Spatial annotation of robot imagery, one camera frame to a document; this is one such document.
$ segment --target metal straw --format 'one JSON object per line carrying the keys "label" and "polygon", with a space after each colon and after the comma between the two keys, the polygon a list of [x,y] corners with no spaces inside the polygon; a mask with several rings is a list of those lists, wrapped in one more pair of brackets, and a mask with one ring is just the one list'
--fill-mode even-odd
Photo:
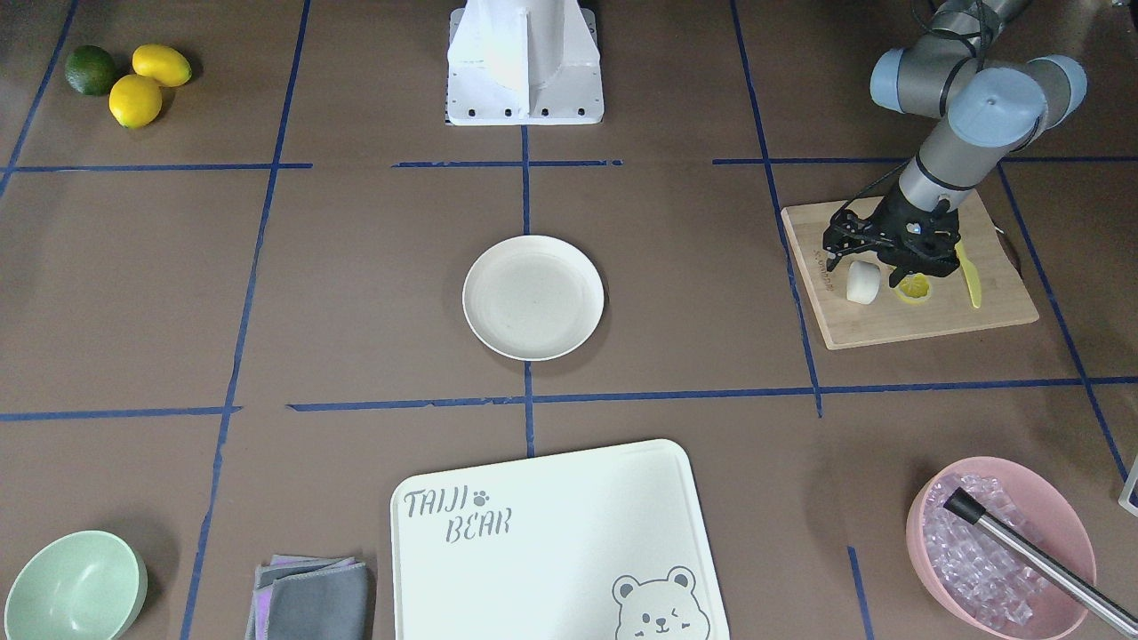
{"label": "metal straw", "polygon": [[1112,602],[1085,580],[1056,561],[1055,558],[1024,540],[1022,535],[989,514],[967,491],[963,489],[954,491],[953,495],[945,502],[945,508],[990,535],[1008,551],[1019,556],[1028,566],[1047,577],[1052,584],[1106,621],[1106,624],[1113,626],[1119,633],[1127,638],[1138,639],[1138,618]]}

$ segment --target white round plate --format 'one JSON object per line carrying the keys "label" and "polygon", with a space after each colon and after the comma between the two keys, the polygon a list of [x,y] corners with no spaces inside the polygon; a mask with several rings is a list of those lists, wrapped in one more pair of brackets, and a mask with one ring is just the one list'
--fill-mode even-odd
{"label": "white round plate", "polygon": [[549,236],[518,236],[486,251],[462,286],[462,311],[483,344],[516,360],[552,360],[596,329],[604,286],[580,251]]}

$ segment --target black straw tip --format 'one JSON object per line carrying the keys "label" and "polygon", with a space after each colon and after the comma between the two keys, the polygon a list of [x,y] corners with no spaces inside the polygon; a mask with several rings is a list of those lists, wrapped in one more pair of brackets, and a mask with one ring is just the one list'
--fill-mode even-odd
{"label": "black straw tip", "polygon": [[960,487],[957,487],[953,495],[949,495],[948,500],[945,501],[945,508],[967,520],[970,525],[976,524],[988,512],[983,504],[976,502],[975,498]]}

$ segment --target bear face print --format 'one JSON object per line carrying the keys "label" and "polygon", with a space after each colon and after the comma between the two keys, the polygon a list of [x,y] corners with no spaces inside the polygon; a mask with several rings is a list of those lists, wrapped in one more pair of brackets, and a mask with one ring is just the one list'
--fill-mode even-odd
{"label": "bear face print", "polygon": [[675,567],[663,580],[641,583],[617,579],[612,597],[620,605],[617,640],[707,640],[711,623],[695,599],[695,575]]}

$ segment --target blue tape line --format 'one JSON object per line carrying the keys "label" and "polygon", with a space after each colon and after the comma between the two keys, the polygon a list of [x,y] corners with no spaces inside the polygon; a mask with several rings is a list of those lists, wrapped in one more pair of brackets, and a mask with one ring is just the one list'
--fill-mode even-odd
{"label": "blue tape line", "polygon": [[[648,391],[625,393],[567,393],[537,395],[533,393],[531,376],[527,374],[526,395],[503,395],[485,397],[448,397],[436,400],[380,400],[374,402],[322,402],[296,403],[288,407],[294,411],[370,411],[384,409],[423,409],[429,407],[481,407],[486,404],[560,404],[575,402],[628,402],[645,400],[698,400],[715,397],[772,397],[792,395],[814,395],[813,387],[766,387],[735,389],[696,389],[696,391]],[[1102,378],[1107,384],[1128,384],[1138,378]],[[1036,388],[1036,387],[1072,387],[1080,386],[1078,378],[1038,378],[1020,380],[976,380],[960,383],[917,383],[896,385],[849,385],[820,386],[822,394],[859,394],[859,393],[896,393],[924,391],[968,391],[992,388]]]}
{"label": "blue tape line", "polygon": [[822,387],[824,394],[850,393],[893,393],[920,391],[966,391],[987,388],[1033,388],[1033,387],[1077,387],[1082,385],[1078,378],[1028,379],[1028,380],[981,380],[974,383],[914,383],[897,385],[850,385]]}
{"label": "blue tape line", "polygon": [[770,164],[900,164],[909,158],[770,158]]}
{"label": "blue tape line", "polygon": [[709,391],[649,391],[632,393],[567,393],[535,395],[537,404],[562,402],[624,402],[634,400],[694,400],[703,397],[767,397],[783,395],[813,395],[811,387],[709,389]]}
{"label": "blue tape line", "polygon": [[[770,164],[900,164],[908,158],[770,158]],[[715,158],[711,164],[764,164],[762,158]]]}
{"label": "blue tape line", "polygon": [[423,409],[427,407],[485,407],[487,404],[522,404],[520,395],[494,397],[446,397],[438,400],[380,400],[377,402],[313,402],[288,404],[294,411],[372,411],[377,409]]}
{"label": "blue tape line", "polygon": [[529,128],[521,126],[521,232],[529,235]]}
{"label": "blue tape line", "polygon": [[399,162],[391,165],[391,169],[475,169],[487,166],[519,167],[518,161],[442,161],[442,162]]}
{"label": "blue tape line", "polygon": [[1122,461],[1122,456],[1119,453],[1119,448],[1114,443],[1114,434],[1111,433],[1110,425],[1106,424],[1106,417],[1103,415],[1103,409],[1098,405],[1098,397],[1095,395],[1095,387],[1090,383],[1090,378],[1087,376],[1087,369],[1082,366],[1082,358],[1079,356],[1079,350],[1074,346],[1074,338],[1071,336],[1071,330],[1067,328],[1066,320],[1063,318],[1063,312],[1059,310],[1058,298],[1055,297],[1055,290],[1052,289],[1050,279],[1047,278],[1047,272],[1044,271],[1044,264],[1039,260],[1039,253],[1036,252],[1036,244],[1031,240],[1031,235],[1028,232],[1028,223],[1023,220],[1023,214],[1020,212],[1020,204],[1015,199],[1015,194],[1012,191],[1012,183],[1007,179],[1007,173],[1004,172],[1004,165],[996,165],[997,172],[999,172],[1000,182],[1004,183],[1004,191],[1007,194],[1007,199],[1012,204],[1012,213],[1015,214],[1015,221],[1020,224],[1020,232],[1023,233],[1023,241],[1028,246],[1028,253],[1031,254],[1031,262],[1036,265],[1036,271],[1039,272],[1039,280],[1044,285],[1044,292],[1047,293],[1047,301],[1052,304],[1052,311],[1055,312],[1055,319],[1058,320],[1059,330],[1063,331],[1063,340],[1066,342],[1067,351],[1071,352],[1071,360],[1074,361],[1074,368],[1079,372],[1079,379],[1082,381],[1083,388],[1087,391],[1087,397],[1090,400],[1090,407],[1095,411],[1095,418],[1098,419],[1098,428],[1103,432],[1103,437],[1106,438],[1106,445],[1111,450],[1111,456],[1114,458],[1114,465],[1119,469],[1119,475],[1122,476],[1123,482],[1127,477],[1127,466]]}
{"label": "blue tape line", "polygon": [[[241,374],[241,356],[245,352],[245,338],[249,329],[249,315],[253,313],[253,298],[257,287],[257,264],[261,261],[261,249],[265,244],[265,228],[269,224],[269,212],[273,204],[273,191],[277,188],[277,172],[280,165],[281,151],[284,148],[284,136],[288,131],[288,116],[292,106],[292,92],[296,89],[296,76],[300,69],[300,52],[304,49],[304,34],[308,24],[308,10],[312,0],[304,0],[300,13],[300,27],[296,35],[296,49],[292,52],[292,68],[289,72],[288,89],[284,91],[284,106],[281,108],[281,122],[277,132],[277,147],[273,151],[273,166],[269,170],[269,184],[265,188],[265,204],[261,211],[261,225],[257,229],[257,241],[253,249],[253,265],[249,268],[249,280],[245,289],[245,305],[241,310],[241,323],[237,330],[237,346],[233,348],[233,372],[225,392],[225,407],[232,408],[237,396],[237,380]],[[190,590],[185,597],[185,613],[182,617],[181,640],[189,640],[193,623],[193,610],[197,606],[198,588],[201,584],[201,567],[205,565],[206,547],[209,542],[209,527],[213,523],[214,506],[217,502],[217,486],[221,482],[221,468],[224,461],[223,449],[229,438],[229,425],[232,411],[222,413],[221,426],[217,429],[217,448],[214,451],[213,477],[209,485],[209,507],[201,520],[198,533],[198,549],[193,557],[193,573],[190,577]]]}
{"label": "blue tape line", "polygon": [[1001,162],[1138,162],[1138,156],[1008,156]]}
{"label": "blue tape line", "polygon": [[536,456],[536,434],[534,432],[534,375],[526,362],[526,458]]}
{"label": "blue tape line", "polygon": [[312,169],[312,163],[232,163],[232,164],[104,164],[60,166],[17,166],[16,173],[63,173],[73,171],[255,171],[270,169]]}
{"label": "blue tape line", "polygon": [[224,407],[187,407],[184,409],[107,409],[99,411],[33,411],[0,413],[0,422],[34,422],[40,420],[98,420],[104,418],[160,418],[165,416],[221,416]]}
{"label": "blue tape line", "polygon": [[814,388],[814,403],[822,417],[822,392],[818,389],[818,371],[814,367],[814,353],[810,351],[810,336],[806,329],[806,315],[802,313],[802,301],[798,295],[798,278],[794,276],[794,263],[790,256],[790,244],[786,241],[786,229],[782,221],[782,206],[778,205],[778,189],[775,187],[774,169],[770,165],[770,153],[767,149],[767,137],[762,131],[762,116],[759,114],[759,98],[754,91],[754,79],[751,77],[751,60],[747,56],[747,43],[743,41],[743,26],[739,22],[739,6],[731,0],[731,16],[735,22],[735,39],[739,41],[739,55],[743,61],[743,76],[747,79],[747,91],[751,98],[751,110],[754,114],[754,132],[759,137],[759,149],[762,151],[762,166],[767,173],[767,187],[770,189],[770,203],[775,207],[775,225],[778,228],[778,241],[782,243],[786,257],[786,278],[790,293],[794,297],[794,309],[798,311],[798,326],[802,333],[802,351],[806,354],[806,366],[810,372],[810,386]]}
{"label": "blue tape line", "polygon": [[43,93],[48,90],[48,82],[51,81],[51,74],[56,71],[56,65],[59,64],[59,54],[64,49],[64,43],[67,42],[67,33],[71,31],[72,22],[75,20],[75,11],[79,9],[79,0],[72,0],[71,7],[67,8],[67,18],[64,20],[64,26],[59,30],[59,40],[56,41],[56,48],[51,51],[51,60],[48,61],[48,68],[43,72],[43,80],[40,81],[40,88],[35,92],[35,98],[32,99],[32,107],[27,109],[27,116],[24,118],[24,126],[19,130],[19,137],[16,138],[16,146],[11,149],[11,157],[8,158],[8,171],[5,172],[3,178],[0,178],[0,197],[3,197],[3,192],[8,189],[8,181],[11,180],[13,169],[16,166],[16,161],[19,159],[19,153],[24,149],[24,141],[27,140],[27,133],[32,130],[32,121],[35,120],[35,112],[40,108],[40,101],[43,100]]}
{"label": "blue tape line", "polygon": [[1091,378],[1092,385],[1136,385],[1138,376],[1107,376],[1105,378]]}
{"label": "blue tape line", "polygon": [[[900,164],[909,158],[890,157],[789,157],[770,158],[770,164]],[[1138,156],[1008,156],[1003,162],[1013,163],[1124,163],[1138,162]],[[762,158],[714,158],[714,165],[764,164]]]}
{"label": "blue tape line", "polygon": [[[561,166],[624,166],[625,161],[530,161],[530,167],[561,167]],[[525,167],[525,161],[417,161],[399,162],[391,165],[391,169],[485,169],[485,167]]]}
{"label": "blue tape line", "polygon": [[853,573],[853,588],[857,589],[857,601],[861,608],[861,626],[865,627],[865,640],[873,639],[873,620],[869,618],[869,601],[865,597],[865,585],[861,583],[861,567],[857,561],[857,550],[847,547],[846,551],[850,556],[850,571]]}
{"label": "blue tape line", "polygon": [[608,166],[608,164],[609,161],[530,161],[529,162],[529,166]]}

